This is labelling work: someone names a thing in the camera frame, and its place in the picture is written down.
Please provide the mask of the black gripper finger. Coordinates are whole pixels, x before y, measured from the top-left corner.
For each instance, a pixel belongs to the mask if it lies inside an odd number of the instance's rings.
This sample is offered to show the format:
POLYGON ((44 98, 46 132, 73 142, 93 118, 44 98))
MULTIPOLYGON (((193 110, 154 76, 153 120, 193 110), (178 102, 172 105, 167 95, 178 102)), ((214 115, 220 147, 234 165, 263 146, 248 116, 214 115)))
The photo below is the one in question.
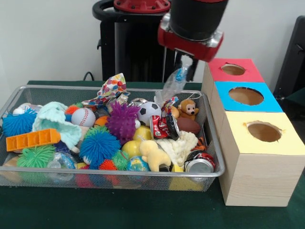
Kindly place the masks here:
POLYGON ((181 68, 182 64, 182 53, 180 51, 177 51, 174 62, 174 70, 176 71, 177 69, 181 68))
POLYGON ((187 66, 187 75, 186 75, 186 81, 192 82, 194 79, 194 75, 197 69, 198 60, 193 57, 188 57, 188 62, 186 64, 187 66))

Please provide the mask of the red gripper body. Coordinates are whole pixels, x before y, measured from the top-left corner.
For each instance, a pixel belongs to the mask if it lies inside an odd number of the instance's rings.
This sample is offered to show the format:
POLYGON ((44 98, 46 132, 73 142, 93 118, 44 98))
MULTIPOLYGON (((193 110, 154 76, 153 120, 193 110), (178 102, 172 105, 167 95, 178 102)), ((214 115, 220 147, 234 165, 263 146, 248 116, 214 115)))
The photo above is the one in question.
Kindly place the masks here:
POLYGON ((170 13, 166 13, 161 19, 158 28, 158 43, 170 50, 181 52, 196 60, 210 62, 217 54, 224 33, 216 30, 209 39, 204 41, 192 41, 178 36, 170 28, 170 13))

